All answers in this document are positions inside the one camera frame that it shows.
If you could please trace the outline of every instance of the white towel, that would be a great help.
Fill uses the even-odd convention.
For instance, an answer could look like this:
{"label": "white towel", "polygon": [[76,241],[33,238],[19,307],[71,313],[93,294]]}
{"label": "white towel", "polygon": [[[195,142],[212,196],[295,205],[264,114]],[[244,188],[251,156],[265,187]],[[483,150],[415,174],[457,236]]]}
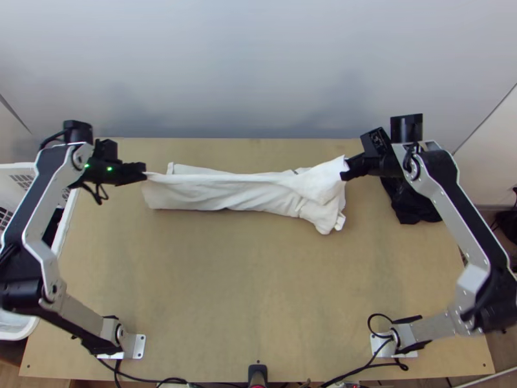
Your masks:
{"label": "white towel", "polygon": [[312,222],[318,232],[341,230],[345,217],[344,156],[281,173],[233,174],[169,163],[167,174],[146,173],[143,197],[152,209],[256,210]]}

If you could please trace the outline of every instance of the black cable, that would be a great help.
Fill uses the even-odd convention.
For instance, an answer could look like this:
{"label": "black cable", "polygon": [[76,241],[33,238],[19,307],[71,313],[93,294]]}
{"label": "black cable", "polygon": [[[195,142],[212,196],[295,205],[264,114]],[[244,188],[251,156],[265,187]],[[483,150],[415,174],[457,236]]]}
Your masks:
{"label": "black cable", "polygon": [[391,334],[381,335],[381,334],[376,333],[376,332],[374,332],[372,330],[372,326],[371,326],[372,318],[375,318],[375,317],[383,317],[383,318],[389,320],[389,322],[393,325],[393,321],[391,320],[391,318],[389,318],[388,316],[386,316],[384,314],[376,312],[375,314],[372,314],[371,316],[369,316],[368,317],[368,321],[366,322],[366,324],[368,325],[368,330],[370,331],[370,333],[372,333],[375,337],[379,337],[379,338],[393,338],[393,335],[391,335]]}
{"label": "black cable", "polygon": [[100,358],[97,358],[97,361],[99,361],[102,365],[104,365],[106,368],[108,368],[110,371],[112,371],[116,376],[123,376],[123,377],[126,377],[130,380],[134,380],[136,382],[142,382],[142,383],[163,383],[164,381],[168,381],[169,383],[175,383],[175,384],[188,384],[187,380],[184,380],[182,378],[178,378],[178,377],[169,377],[169,378],[166,378],[164,380],[151,380],[151,379],[147,379],[147,378],[139,378],[139,377],[134,377],[134,376],[131,376],[130,374],[127,374],[127,373],[124,373],[124,372],[121,372],[120,371],[120,364],[122,364],[122,360],[117,360],[117,363],[115,364],[115,368],[112,367],[111,365],[109,365],[108,363],[106,363],[106,361],[104,360],[101,360]]}
{"label": "black cable", "polygon": [[122,388],[120,386],[120,383],[118,382],[118,370],[120,369],[120,364],[122,363],[122,360],[117,360],[117,362],[115,363],[115,370],[113,371],[113,379],[115,380],[115,385],[117,386],[117,388]]}
{"label": "black cable", "polygon": [[64,135],[66,132],[67,132],[67,129],[64,129],[46,139],[44,139],[44,141],[42,141],[41,144],[39,145],[39,150],[41,151],[43,148],[45,148],[47,146],[48,143],[53,142],[54,140],[57,140],[58,137]]}
{"label": "black cable", "polygon": [[375,336],[375,337],[387,338],[386,341],[384,341],[383,344],[381,346],[379,346],[379,348],[374,352],[374,355],[372,356],[372,358],[370,358],[370,361],[368,361],[364,366],[362,366],[360,368],[357,368],[357,369],[354,369],[353,371],[350,371],[348,373],[342,374],[341,376],[335,377],[332,380],[324,382],[323,384],[320,385],[320,388],[327,388],[328,386],[330,386],[330,385],[332,385],[334,383],[337,383],[337,382],[339,382],[341,380],[344,380],[347,377],[353,376],[354,374],[360,373],[362,371],[365,371],[365,370],[371,369],[371,368],[396,366],[396,367],[399,367],[400,369],[402,369],[403,371],[408,371],[409,370],[409,366],[407,366],[404,363],[401,363],[398,358],[394,358],[395,362],[386,362],[386,363],[380,363],[380,364],[372,365],[372,362],[374,362],[374,360],[377,358],[377,356],[379,355],[381,350],[386,345],[388,345],[390,342],[395,340],[394,336],[392,336],[392,335],[390,335],[390,336],[381,335],[381,334],[376,333],[376,332],[374,332],[372,330],[371,322],[372,322],[372,319],[375,318],[375,317],[383,317],[383,318],[389,320],[390,323],[393,323],[393,321],[388,316],[386,316],[384,314],[380,314],[380,313],[375,313],[375,314],[372,314],[371,316],[368,317],[368,321],[367,321],[368,330],[370,330],[372,335]]}
{"label": "black cable", "polygon": [[409,370],[409,367],[406,364],[401,363],[398,358],[395,358],[395,362],[386,362],[386,363],[380,363],[380,364],[372,365],[372,362],[374,362],[374,360],[377,358],[377,355],[381,352],[383,347],[388,345],[391,341],[393,341],[393,338],[387,339],[386,341],[384,341],[384,343],[381,346],[379,346],[379,348],[375,351],[375,353],[372,356],[372,358],[370,358],[370,361],[368,361],[364,366],[362,366],[360,368],[357,368],[357,369],[354,369],[353,371],[350,371],[348,373],[342,374],[341,376],[335,377],[332,380],[328,380],[327,382],[324,382],[323,384],[321,384],[320,387],[321,388],[326,388],[329,385],[337,383],[337,382],[339,382],[341,380],[344,380],[347,377],[353,376],[353,375],[355,375],[357,373],[363,372],[363,371],[365,371],[367,369],[371,369],[371,368],[396,366],[396,367],[399,367],[400,369],[402,369],[403,371]]}

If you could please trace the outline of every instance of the plywood tabletop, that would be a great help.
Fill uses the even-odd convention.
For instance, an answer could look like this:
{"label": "plywood tabletop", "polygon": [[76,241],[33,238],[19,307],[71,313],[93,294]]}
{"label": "plywood tabletop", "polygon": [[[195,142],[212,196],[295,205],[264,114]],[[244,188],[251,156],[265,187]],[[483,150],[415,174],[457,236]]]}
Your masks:
{"label": "plywood tabletop", "polygon": [[[125,162],[165,172],[174,161],[235,173],[308,167],[362,151],[358,140],[118,139]],[[150,210],[140,184],[81,192],[59,266],[69,293],[147,335],[145,378],[242,382],[260,360],[271,381],[325,381],[371,356],[366,319],[432,315],[451,302],[463,265],[445,225],[400,225],[378,178],[346,185],[346,222],[312,224],[236,211]],[[387,380],[493,372],[484,337],[435,341]],[[78,340],[45,322],[30,336],[25,376],[110,380]]]}

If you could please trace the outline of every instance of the floor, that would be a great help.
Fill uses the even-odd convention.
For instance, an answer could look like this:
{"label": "floor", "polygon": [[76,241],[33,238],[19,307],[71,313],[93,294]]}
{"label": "floor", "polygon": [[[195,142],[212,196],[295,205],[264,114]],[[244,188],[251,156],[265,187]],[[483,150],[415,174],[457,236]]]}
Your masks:
{"label": "floor", "polygon": [[[494,217],[494,212],[482,212],[487,222],[490,224]],[[517,257],[517,246],[508,241],[501,231],[495,231],[503,247],[508,251],[510,256]],[[517,366],[517,326],[510,328],[506,334],[490,333],[487,335],[487,341],[492,354],[492,360],[496,368],[496,372]],[[42,378],[27,378],[18,376],[18,368],[12,365],[0,363],[0,386],[2,388],[115,388],[113,382],[86,382],[86,381],[70,381],[55,380]],[[482,376],[468,377],[451,377],[451,378],[433,378],[420,380],[383,380],[361,382],[368,388],[451,388],[457,387],[463,383],[471,382],[481,378]],[[271,388],[298,388],[298,384],[271,384]],[[149,383],[129,383],[122,382],[124,388],[151,388],[154,384]],[[222,384],[204,384],[205,388],[228,388],[228,385]],[[476,388],[513,388],[517,387],[517,371],[506,374],[504,376],[489,380],[487,382],[475,385]]]}

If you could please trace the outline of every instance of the black cloth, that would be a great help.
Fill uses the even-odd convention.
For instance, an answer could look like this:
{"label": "black cloth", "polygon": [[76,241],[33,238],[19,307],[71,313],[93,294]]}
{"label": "black cloth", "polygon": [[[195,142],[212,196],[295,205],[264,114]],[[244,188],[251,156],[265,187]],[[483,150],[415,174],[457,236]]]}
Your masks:
{"label": "black cloth", "polygon": [[432,202],[417,193],[405,179],[381,178],[381,182],[392,200],[392,208],[401,224],[441,221]]}

